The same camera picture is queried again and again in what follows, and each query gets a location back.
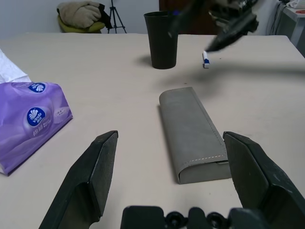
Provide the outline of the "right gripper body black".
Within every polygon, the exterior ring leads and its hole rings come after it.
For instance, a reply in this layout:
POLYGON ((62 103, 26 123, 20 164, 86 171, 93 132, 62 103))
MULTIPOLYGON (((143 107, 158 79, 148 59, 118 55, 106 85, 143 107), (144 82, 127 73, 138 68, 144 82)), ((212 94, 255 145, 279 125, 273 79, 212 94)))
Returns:
POLYGON ((230 21, 237 19, 257 4, 257 0, 213 0, 209 14, 220 32, 230 21))

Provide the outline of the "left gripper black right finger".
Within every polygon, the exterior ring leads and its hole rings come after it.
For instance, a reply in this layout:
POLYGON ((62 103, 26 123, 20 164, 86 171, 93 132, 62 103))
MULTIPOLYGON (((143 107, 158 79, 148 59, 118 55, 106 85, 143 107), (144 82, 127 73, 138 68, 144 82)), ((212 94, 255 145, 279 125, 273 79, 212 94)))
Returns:
POLYGON ((303 229, 305 199, 288 175, 250 138, 224 132, 223 139, 242 206, 260 210, 273 229, 303 229))

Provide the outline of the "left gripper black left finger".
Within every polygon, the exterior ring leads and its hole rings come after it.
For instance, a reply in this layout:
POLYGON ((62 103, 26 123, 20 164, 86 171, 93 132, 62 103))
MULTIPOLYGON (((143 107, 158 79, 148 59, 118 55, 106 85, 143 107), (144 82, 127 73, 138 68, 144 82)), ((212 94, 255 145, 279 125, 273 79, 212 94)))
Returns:
POLYGON ((95 138, 70 167, 41 229, 88 229, 103 216, 114 168, 118 131, 95 138))

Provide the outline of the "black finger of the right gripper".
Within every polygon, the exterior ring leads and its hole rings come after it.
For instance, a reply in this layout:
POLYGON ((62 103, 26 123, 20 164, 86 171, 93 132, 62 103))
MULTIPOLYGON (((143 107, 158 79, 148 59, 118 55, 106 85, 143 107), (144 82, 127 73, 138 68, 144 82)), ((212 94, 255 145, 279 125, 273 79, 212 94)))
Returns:
POLYGON ((181 30, 186 29, 193 19, 198 15, 198 2, 187 5, 180 13, 173 15, 169 26, 168 35, 173 38, 181 30))
POLYGON ((217 52, 235 43, 238 39, 245 36, 251 27, 251 22, 238 21, 228 24, 205 48, 206 52, 217 52))

